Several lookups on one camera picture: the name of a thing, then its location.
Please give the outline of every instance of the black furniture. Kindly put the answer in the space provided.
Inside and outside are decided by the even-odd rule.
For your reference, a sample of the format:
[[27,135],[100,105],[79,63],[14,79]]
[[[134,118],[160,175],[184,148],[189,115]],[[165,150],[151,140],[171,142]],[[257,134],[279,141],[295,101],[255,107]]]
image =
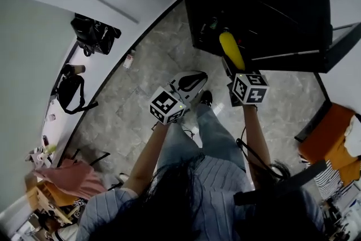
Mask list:
[[222,56],[228,30],[252,69],[328,72],[361,38],[357,23],[333,39],[329,0],[185,1],[193,45]]

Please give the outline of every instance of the shoe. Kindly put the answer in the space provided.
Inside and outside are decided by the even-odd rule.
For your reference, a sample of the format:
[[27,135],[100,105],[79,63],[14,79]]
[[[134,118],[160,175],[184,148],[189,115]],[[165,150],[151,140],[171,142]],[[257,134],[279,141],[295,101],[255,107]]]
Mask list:
[[209,90],[206,90],[203,93],[201,97],[201,101],[199,103],[206,104],[208,107],[211,107],[212,101],[213,101],[212,93]]

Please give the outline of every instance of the pink cloth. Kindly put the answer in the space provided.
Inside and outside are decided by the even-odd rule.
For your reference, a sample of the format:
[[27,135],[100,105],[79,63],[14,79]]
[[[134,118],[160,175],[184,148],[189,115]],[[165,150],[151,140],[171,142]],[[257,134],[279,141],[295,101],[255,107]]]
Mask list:
[[39,169],[34,174],[53,183],[64,193],[87,200],[107,190],[94,169],[82,161],[74,164],[73,160],[65,159],[59,168]]

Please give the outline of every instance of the black bag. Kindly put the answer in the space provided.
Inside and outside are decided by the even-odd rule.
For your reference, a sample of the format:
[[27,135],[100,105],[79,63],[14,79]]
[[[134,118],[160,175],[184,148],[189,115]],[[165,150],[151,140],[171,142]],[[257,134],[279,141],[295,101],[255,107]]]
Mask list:
[[[80,86],[80,103],[79,106],[69,111],[67,109],[69,103],[72,101],[78,87]],[[63,108],[64,112],[74,115],[77,112],[87,111],[88,109],[94,108],[98,105],[98,102],[89,104],[83,107],[85,104],[84,100],[84,78],[79,75],[73,75],[69,77],[63,77],[59,87],[56,89],[58,101]]]
[[121,35],[119,29],[77,13],[71,25],[77,35],[78,44],[86,56],[95,52],[109,54],[114,38],[119,38]]

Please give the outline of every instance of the light blue jeans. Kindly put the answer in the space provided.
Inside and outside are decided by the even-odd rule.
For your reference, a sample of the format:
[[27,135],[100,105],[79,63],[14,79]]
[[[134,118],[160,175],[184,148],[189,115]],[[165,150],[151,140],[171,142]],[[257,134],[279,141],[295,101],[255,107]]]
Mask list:
[[171,124],[158,160],[158,168],[189,160],[201,153],[235,163],[245,171],[244,159],[235,139],[221,125],[210,107],[199,104],[196,109],[199,134],[203,148],[183,131],[181,125]]

